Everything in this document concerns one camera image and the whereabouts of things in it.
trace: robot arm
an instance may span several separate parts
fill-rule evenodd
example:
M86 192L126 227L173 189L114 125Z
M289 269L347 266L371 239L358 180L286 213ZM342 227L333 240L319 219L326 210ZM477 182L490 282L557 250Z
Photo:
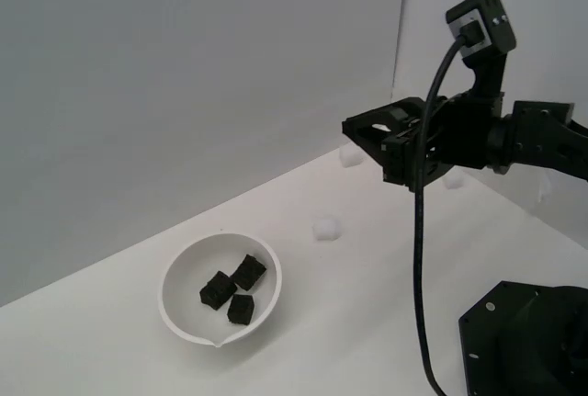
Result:
M588 129L571 119L573 104L516 101L513 113L502 117L504 66L516 40L500 0L466 0L446 19L455 37L475 24L481 41L461 49L476 76L473 87L436 101L425 183L453 165L505 174L511 164L528 164L588 180ZM384 181L410 190L423 105L408 97L343 122L343 133L382 166Z

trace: white wall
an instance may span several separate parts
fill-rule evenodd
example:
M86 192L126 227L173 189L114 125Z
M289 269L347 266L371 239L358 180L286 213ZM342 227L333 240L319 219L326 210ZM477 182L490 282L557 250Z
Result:
M389 100L400 10L0 0L0 305L332 150Z
M425 97L452 38L445 12L462 0L404 0L395 86ZM575 102L574 118L588 125L588 8L586 0L503 0L518 46L509 54L504 112L517 99ZM469 88L472 76L461 61L447 75L443 94ZM541 220L588 247L588 185L554 171L514 165L506 176L475 172ZM539 191L551 195L539 202Z

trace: white cotton ball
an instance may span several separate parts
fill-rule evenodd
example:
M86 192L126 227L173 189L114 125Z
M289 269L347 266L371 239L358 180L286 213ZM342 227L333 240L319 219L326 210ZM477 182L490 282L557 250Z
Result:
M323 217L312 225L312 233L317 242L332 242L343 233L341 222L336 217Z
M343 168L357 166L364 161L365 155L361 148L353 142L346 143L339 147L339 160Z
M445 174L443 177L443 185L447 189L458 189L459 187L463 187L466 183L466 175L463 171L454 168Z

